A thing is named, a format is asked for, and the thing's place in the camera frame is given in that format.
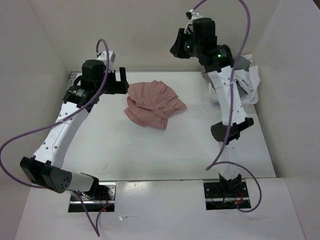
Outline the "pink pleated skirt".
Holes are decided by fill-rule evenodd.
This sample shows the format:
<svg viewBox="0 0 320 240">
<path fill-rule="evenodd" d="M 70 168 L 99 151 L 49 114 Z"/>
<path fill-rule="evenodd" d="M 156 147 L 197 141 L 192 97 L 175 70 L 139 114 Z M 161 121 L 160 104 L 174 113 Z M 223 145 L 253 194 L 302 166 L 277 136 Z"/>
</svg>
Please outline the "pink pleated skirt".
<svg viewBox="0 0 320 240">
<path fill-rule="evenodd" d="M 126 116 L 141 127 L 166 130 L 168 118 L 187 106 L 176 92 L 162 81 L 133 83 L 127 90 Z"/>
</svg>

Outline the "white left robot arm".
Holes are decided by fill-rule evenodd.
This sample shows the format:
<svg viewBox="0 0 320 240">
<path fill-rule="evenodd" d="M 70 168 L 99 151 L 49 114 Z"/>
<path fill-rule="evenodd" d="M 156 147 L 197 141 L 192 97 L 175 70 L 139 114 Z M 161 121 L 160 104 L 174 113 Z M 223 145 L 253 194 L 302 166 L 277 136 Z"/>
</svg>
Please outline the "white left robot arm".
<svg viewBox="0 0 320 240">
<path fill-rule="evenodd" d="M 77 191 L 88 200 L 99 196 L 102 187 L 99 179 L 85 173 L 75 173 L 63 169 L 68 148 L 83 121 L 103 94 L 126 94 L 129 84 L 126 69 L 119 68 L 120 80 L 116 72 L 107 70 L 101 60 L 86 60 L 82 74 L 78 76 L 64 97 L 61 110 L 43 144 L 32 157 L 23 157 L 20 167 L 35 185 L 56 193 Z"/>
</svg>

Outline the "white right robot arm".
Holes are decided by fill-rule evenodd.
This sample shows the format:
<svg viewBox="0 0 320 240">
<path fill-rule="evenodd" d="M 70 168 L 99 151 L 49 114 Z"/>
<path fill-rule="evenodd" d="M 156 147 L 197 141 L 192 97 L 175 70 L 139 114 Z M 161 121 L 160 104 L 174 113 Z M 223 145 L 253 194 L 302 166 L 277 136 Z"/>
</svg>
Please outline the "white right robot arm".
<svg viewBox="0 0 320 240">
<path fill-rule="evenodd" d="M 230 143 L 238 140 L 240 133 L 251 127 L 254 120 L 248 117 L 239 96 L 234 79 L 234 59 L 230 48 L 217 43 L 216 25 L 209 17 L 192 17 L 185 28 L 178 30 L 170 53 L 179 59 L 195 57 L 204 68 L 215 90 L 221 109 L 222 120 L 211 126 L 213 138 L 221 143 L 216 159 L 206 168 L 224 163 L 228 167 L 219 174 L 219 191 L 229 197 L 237 190 L 240 174 L 232 169 L 234 162 L 227 160 L 234 152 Z"/>
</svg>

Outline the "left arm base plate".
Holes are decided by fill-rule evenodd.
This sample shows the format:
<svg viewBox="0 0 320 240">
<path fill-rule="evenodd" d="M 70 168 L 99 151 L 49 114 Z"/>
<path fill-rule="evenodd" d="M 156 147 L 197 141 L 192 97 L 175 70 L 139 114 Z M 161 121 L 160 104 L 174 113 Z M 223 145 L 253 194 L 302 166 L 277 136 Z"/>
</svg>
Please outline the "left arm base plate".
<svg viewBox="0 0 320 240">
<path fill-rule="evenodd" d="M 89 196 L 84 192 L 77 191 L 79 197 L 75 193 L 71 193 L 68 212 L 69 213 L 83 213 L 85 210 L 81 204 L 83 201 L 89 213 L 98 213 L 103 209 L 103 212 L 115 211 L 115 198 L 116 198 L 116 182 L 101 181 L 97 193 Z"/>
</svg>

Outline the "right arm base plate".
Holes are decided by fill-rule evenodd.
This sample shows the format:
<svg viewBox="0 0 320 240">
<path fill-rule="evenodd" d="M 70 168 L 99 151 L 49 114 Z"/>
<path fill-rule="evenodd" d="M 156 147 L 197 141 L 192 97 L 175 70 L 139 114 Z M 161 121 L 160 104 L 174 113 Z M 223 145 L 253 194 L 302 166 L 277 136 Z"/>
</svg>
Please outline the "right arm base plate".
<svg viewBox="0 0 320 240">
<path fill-rule="evenodd" d="M 223 192 L 219 181 L 207 181 L 203 183 L 206 210 L 232 210 L 251 209 L 247 184 L 242 181 L 229 192 Z"/>
</svg>

